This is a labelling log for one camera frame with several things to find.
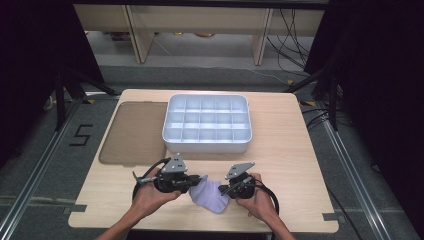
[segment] human hand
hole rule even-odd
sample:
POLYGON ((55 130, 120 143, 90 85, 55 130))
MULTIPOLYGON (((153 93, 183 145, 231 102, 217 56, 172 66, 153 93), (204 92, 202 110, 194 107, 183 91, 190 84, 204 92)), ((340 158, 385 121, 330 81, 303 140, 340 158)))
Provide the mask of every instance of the human hand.
MULTIPOLYGON (((251 173, 257 181, 257 185, 262 185, 262 178, 259 173, 251 173)), ((237 198, 236 202, 238 205, 246 208, 249 213, 248 216, 252 215, 265 223, 274 221, 279 218, 278 213, 275 211, 274 204, 271 201, 271 197, 264 190, 256 187, 255 194, 249 199, 237 198)))
MULTIPOLYGON (((159 168, 153 169, 147 175, 147 178, 154 177, 159 170, 159 168)), ((130 214, 137 224, 141 219, 156 212, 163 204, 177 199, 180 195, 180 191, 162 193, 156 189, 152 182, 145 183, 138 189, 127 214, 130 214)))
MULTIPOLYGON (((151 178, 156 175, 159 168, 153 169, 148 175, 151 178)), ((97 240, 118 240, 123 239, 128 231, 134 227, 141 219, 149 216, 156 212, 163 204, 177 199, 181 195, 180 191, 171 193, 159 192, 152 182, 145 183, 141 186, 134 200, 131 204, 130 209, 124 214, 124 216, 108 230, 98 236, 97 240)))

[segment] gray floor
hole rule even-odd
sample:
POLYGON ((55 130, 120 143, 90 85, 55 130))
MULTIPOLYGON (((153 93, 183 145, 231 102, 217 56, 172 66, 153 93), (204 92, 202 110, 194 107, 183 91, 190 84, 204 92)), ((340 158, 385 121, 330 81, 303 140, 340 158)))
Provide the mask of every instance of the gray floor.
MULTIPOLYGON (((301 76, 280 70, 277 54, 269 44, 262 66, 254 66, 248 36, 214 35, 211 38, 201 38, 194 34, 160 33, 156 35, 147 62, 142 65, 136 63, 130 42, 114 42, 108 34, 100 32, 90 32, 87 37, 106 83, 116 90, 172 88, 281 92, 287 88, 288 80, 298 82, 303 79, 301 76)), ((271 39, 276 45, 279 43, 275 37, 271 39)), ((300 41, 305 48, 309 48, 313 39, 301 38, 300 41)), ((290 51, 287 53, 298 58, 290 51)), ((280 64, 285 70, 299 70, 288 61, 281 61, 280 64)), ((89 86, 86 89, 97 91, 89 86)), ((312 89, 313 84, 300 90, 297 93, 299 100, 311 100, 312 89)), ((95 100, 93 104, 79 106, 12 239, 93 239, 104 231, 104 229, 69 227, 67 224, 69 215, 66 210, 78 196, 116 103, 117 100, 95 100), (90 139, 84 147, 72 147, 71 143, 81 141, 74 137, 81 124, 93 125, 85 128, 83 132, 91 135, 90 139)), ((310 110, 313 107, 301 108, 310 110)), ((317 112, 305 113, 305 123, 317 115, 317 112)), ((373 160, 362 145, 354 127, 350 126, 348 116, 341 112, 338 117, 341 122, 340 137, 382 215, 388 232, 393 239, 419 239, 382 176, 370 168, 373 160)), ((55 120, 54 109, 40 116, 33 132, 21 147, 21 155, 10 159, 1 169, 1 216, 5 216, 43 154, 53 135, 55 120)), ((309 131, 309 134, 329 189, 341 202, 362 238, 375 239, 324 126, 317 125, 309 131)), ((358 239, 351 224, 342 217, 341 207, 335 201, 333 206, 341 216, 338 232, 295 233, 296 237, 358 239)), ((173 234, 169 238, 178 239, 178 236, 173 234)))

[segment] black cable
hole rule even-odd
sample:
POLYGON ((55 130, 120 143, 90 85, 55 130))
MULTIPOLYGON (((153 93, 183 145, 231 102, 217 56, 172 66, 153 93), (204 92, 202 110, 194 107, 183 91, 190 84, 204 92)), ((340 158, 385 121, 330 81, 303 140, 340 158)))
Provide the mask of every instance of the black cable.
POLYGON ((294 21, 294 18, 296 16, 296 10, 292 9, 292 24, 293 24, 293 32, 294 32, 294 37, 293 35, 291 35, 293 42, 296 44, 296 48, 299 51, 299 55, 300 55, 300 59, 302 59, 303 64, 306 64, 306 60, 305 57, 302 54, 302 51, 299 48, 299 41, 297 40, 297 33, 296 33, 296 23, 294 21))
POLYGON ((337 199, 336 195, 333 193, 333 191, 331 191, 331 189, 328 187, 327 183, 325 183, 325 187, 327 188, 328 192, 330 193, 330 195, 333 197, 334 201, 336 201, 336 203, 339 205, 340 209, 342 210, 344 216, 346 217, 346 219, 349 221, 350 225, 352 226, 353 230, 356 233, 356 236, 358 237, 358 239, 362 240, 361 235, 359 234, 358 229, 356 228, 355 224, 353 223, 352 219, 350 219, 349 215, 347 215, 344 207, 342 206, 342 204, 340 203, 339 199, 337 199))
POLYGON ((315 127, 317 127, 318 125, 320 125, 321 123, 327 121, 327 120, 329 120, 328 117, 327 118, 320 119, 318 122, 314 122, 315 125, 312 125, 311 127, 309 127, 308 128, 308 132, 311 131, 312 129, 314 129, 315 127))
POLYGON ((309 77, 309 76, 307 76, 307 75, 304 75, 304 74, 299 74, 299 73, 294 73, 294 72, 290 72, 290 71, 288 71, 288 70, 285 70, 282 66, 281 66, 281 64, 280 64, 280 54, 277 52, 277 63, 278 63, 278 66, 280 67, 280 69, 283 71, 283 72, 286 72, 286 73, 290 73, 290 74, 294 74, 294 75, 297 75, 297 76, 302 76, 302 77, 309 77))
MULTIPOLYGON (((252 186, 252 187, 257 187, 262 189, 264 192, 266 192, 272 199, 272 202, 274 203, 274 208, 275 211, 277 212, 277 214, 280 214, 280 204, 278 203, 278 199, 277 196, 275 195, 275 193, 273 191, 271 191, 271 189, 267 188, 261 181, 259 181, 258 179, 255 179, 256 181, 258 181, 259 183, 261 183, 261 185, 256 185, 256 184, 248 184, 246 186, 252 186)), ((275 233, 272 232, 271 234, 271 240, 275 240, 275 233)))
POLYGON ((321 113, 320 115, 318 115, 318 116, 316 116, 316 117, 314 117, 311 121, 309 121, 309 122, 308 122, 308 124, 306 124, 306 129, 308 129, 308 128, 309 128, 309 126, 310 126, 311 124, 313 124, 315 120, 317 120, 318 118, 320 118, 320 117, 322 117, 322 116, 324 116, 324 115, 326 115, 326 114, 328 114, 328 112, 327 112, 327 111, 326 111, 326 112, 324 112, 324 113, 321 113))
POLYGON ((302 112, 302 114, 304 113, 309 113, 309 112, 314 112, 314 111, 327 111, 328 109, 326 108, 315 108, 315 109, 311 109, 311 110, 305 110, 302 112))
POLYGON ((298 47, 301 47, 303 50, 305 50, 307 53, 309 53, 309 51, 308 51, 308 50, 306 50, 306 49, 302 46, 302 44, 300 44, 299 40, 297 40, 296 22, 294 21, 295 15, 296 15, 296 9, 292 9, 292 21, 293 21, 294 38, 295 38, 295 40, 296 40, 297 46, 298 46, 298 47))
POLYGON ((301 63, 299 63, 299 62, 297 62, 296 60, 294 60, 292 57, 290 57, 290 56, 288 56, 287 54, 285 54, 285 53, 283 53, 282 51, 281 51, 281 48, 283 47, 283 46, 281 46, 280 48, 277 48, 275 45, 274 45, 274 43, 271 41, 271 39, 269 39, 269 37, 267 37, 267 39, 268 39, 268 42, 271 44, 271 46, 275 49, 275 51, 277 51, 277 53, 279 54, 279 55, 282 55, 283 57, 285 57, 285 58, 287 58, 287 60, 289 60, 290 62, 292 62, 292 63, 294 63, 294 64, 296 64, 298 67, 300 67, 300 68, 304 68, 305 66, 303 66, 301 63))
MULTIPOLYGON (((162 163, 167 163, 167 162, 169 162, 169 160, 171 160, 171 158, 169 157, 169 158, 164 158, 164 159, 161 159, 161 160, 159 160, 159 161, 157 161, 155 164, 153 164, 147 171, 146 171, 146 173, 144 173, 144 175, 142 176, 142 177, 138 177, 138 179, 145 179, 146 177, 147 177, 147 175, 149 175, 149 173, 151 173, 152 171, 153 171, 153 169, 155 169, 157 166, 159 166, 160 164, 162 164, 162 163)), ((137 195, 137 192, 138 192, 138 189, 141 187, 141 184, 137 181, 137 183, 135 184, 135 186, 134 186, 134 189, 133 189, 133 195, 132 195, 132 199, 134 199, 134 197, 135 197, 135 195, 137 195)))
POLYGON ((295 19, 295 16, 296 16, 296 12, 295 12, 295 10, 294 9, 292 9, 292 23, 290 24, 290 27, 289 27, 289 25, 288 25, 288 23, 287 23, 287 21, 286 21, 286 19, 285 19, 285 17, 284 17, 284 14, 283 14, 283 11, 280 9, 280 14, 281 14, 281 17, 283 18, 283 21, 284 21, 284 24, 286 25, 286 28, 287 28, 287 36, 286 36, 286 38, 284 39, 284 43, 283 43, 283 45, 287 48, 287 49, 289 49, 290 51, 293 51, 293 52, 296 52, 296 53, 298 53, 299 54, 299 56, 300 56, 300 58, 302 59, 302 62, 303 62, 303 64, 306 64, 306 60, 305 60, 305 58, 304 58, 304 56, 307 56, 308 57, 308 55, 307 54, 304 54, 304 53, 302 53, 302 51, 300 50, 300 48, 299 47, 301 47, 303 50, 305 50, 307 53, 309 53, 309 51, 308 50, 306 50, 300 43, 299 43, 299 41, 297 40, 297 32, 296 32, 296 23, 295 23, 295 21, 294 21, 294 19, 295 19), (297 50, 298 51, 295 51, 295 50, 293 50, 293 49, 291 49, 291 48, 289 48, 289 47, 287 47, 286 45, 285 45, 285 42, 286 42, 286 40, 287 40, 287 38, 288 38, 288 36, 290 36, 291 37, 291 39, 293 40, 293 42, 294 42, 294 44, 296 45, 296 48, 297 48, 297 50))
POLYGON ((162 163, 167 163, 167 162, 169 162, 169 160, 171 160, 171 158, 169 157, 169 158, 164 158, 164 159, 161 159, 161 160, 159 160, 159 161, 157 161, 155 164, 153 164, 147 171, 146 171, 146 173, 141 177, 141 179, 144 179, 144 178, 146 178, 147 177, 147 175, 149 175, 149 173, 150 172, 152 172, 153 171, 153 169, 155 169, 155 167, 157 167, 157 166, 159 166, 159 164, 162 164, 162 163))

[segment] forearm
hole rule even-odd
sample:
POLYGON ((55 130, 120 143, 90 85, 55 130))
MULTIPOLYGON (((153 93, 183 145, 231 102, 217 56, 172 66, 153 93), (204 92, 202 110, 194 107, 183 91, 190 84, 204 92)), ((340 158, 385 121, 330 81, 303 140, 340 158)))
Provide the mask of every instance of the forearm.
POLYGON ((280 240, 296 239, 278 215, 267 219, 265 223, 272 230, 275 236, 277 236, 278 239, 280 240))
POLYGON ((112 227, 106 230, 102 235, 98 236, 96 240, 121 240, 125 239, 128 232, 134 225, 137 224, 133 217, 128 212, 112 227))

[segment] floor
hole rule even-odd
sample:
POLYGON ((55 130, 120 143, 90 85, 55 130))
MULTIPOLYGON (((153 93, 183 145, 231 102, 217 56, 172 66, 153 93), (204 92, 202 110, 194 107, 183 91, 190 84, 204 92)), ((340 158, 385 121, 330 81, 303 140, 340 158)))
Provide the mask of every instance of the floor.
MULTIPOLYGON (((264 78, 263 81, 267 81, 269 84, 279 84, 281 89, 284 89, 288 86, 289 80, 300 81, 304 77, 299 76, 299 74, 305 74, 299 72, 301 68, 297 64, 278 57, 269 42, 266 45, 262 65, 255 66, 249 37, 243 35, 220 34, 204 38, 191 33, 159 33, 155 36, 153 46, 144 64, 136 62, 132 45, 128 41, 112 41, 108 33, 102 32, 88 32, 87 38, 103 74, 107 75, 105 77, 107 80, 112 78, 111 72, 116 71, 117 68, 127 67, 132 71, 132 75, 127 77, 132 79, 143 74, 142 69, 151 70, 154 76, 168 73, 180 74, 182 78, 185 76, 201 78, 202 75, 219 72, 220 74, 228 74, 227 77, 233 76, 231 74, 234 74, 234 76, 242 74, 246 77, 246 81, 264 78)), ((281 43, 276 36, 271 36, 270 40, 277 48, 280 47, 281 43)), ((309 49, 313 38, 299 38, 299 42, 305 49, 309 49)), ((291 49, 297 48, 292 41, 289 41, 287 45, 291 49)), ((287 49, 283 51, 298 62, 302 62, 298 53, 287 49)), ((114 80, 111 80, 111 84, 117 87, 131 86, 131 83, 126 82, 127 79, 120 80, 115 76, 114 80)), ((160 87, 160 84, 146 84, 151 84, 146 86, 160 87)), ((316 108, 309 105, 312 100, 310 90, 313 89, 313 86, 312 84, 305 90, 299 91, 297 95, 303 111, 316 108)), ((53 153, 53 161, 49 163, 47 170, 40 176, 39 186, 35 189, 28 208, 20 216, 19 224, 13 226, 14 233, 11 235, 11 239, 92 239, 104 231, 104 229, 72 229, 67 225, 69 215, 66 214, 78 196, 80 186, 85 179, 84 176, 91 164, 89 160, 93 158, 93 154, 96 152, 98 142, 103 136, 102 133, 107 126, 116 101, 97 101, 95 105, 96 108, 93 108, 90 104, 81 104, 75 112, 69 130, 64 133, 64 136, 61 136, 61 144, 57 146, 57 150, 53 153), (83 148, 79 148, 79 151, 69 148, 69 144, 75 141, 73 135, 78 126, 93 122, 92 116, 95 115, 102 117, 96 119, 95 126, 90 129, 90 142, 83 148)), ((348 150, 349 158, 359 172, 360 180, 365 183, 367 193, 370 195, 373 205, 378 209, 391 238, 377 236, 378 234, 373 231, 372 224, 369 222, 370 218, 367 218, 358 194, 355 192, 346 167, 340 158, 340 153, 335 150, 334 143, 329 137, 331 130, 329 130, 328 123, 313 120, 319 114, 315 110, 305 112, 304 119, 305 124, 310 123, 308 126, 309 134, 329 193, 332 196, 333 206, 339 215, 340 229, 335 234, 296 233, 296 237, 298 239, 358 239, 359 236, 353 227, 355 226, 362 239, 419 239, 384 179, 370 167, 372 159, 368 155, 366 147, 362 145, 354 127, 352 127, 348 115, 340 113, 338 115, 339 137, 348 150), (345 217, 343 211, 347 212, 350 217, 345 217)), ((8 213, 14 200, 19 194, 22 194, 21 189, 27 184, 27 179, 33 173, 33 169, 38 167, 39 159, 42 158, 46 146, 49 146, 50 139, 55 137, 52 132, 55 125, 54 109, 46 111, 38 122, 37 127, 22 146, 21 155, 11 159, 1 170, 1 216, 8 213)), ((177 239, 182 237, 198 238, 197 236, 179 235, 171 237, 177 239)), ((163 236, 156 235, 156 238, 161 239, 163 236)), ((215 239, 222 238, 223 236, 215 236, 215 239)))

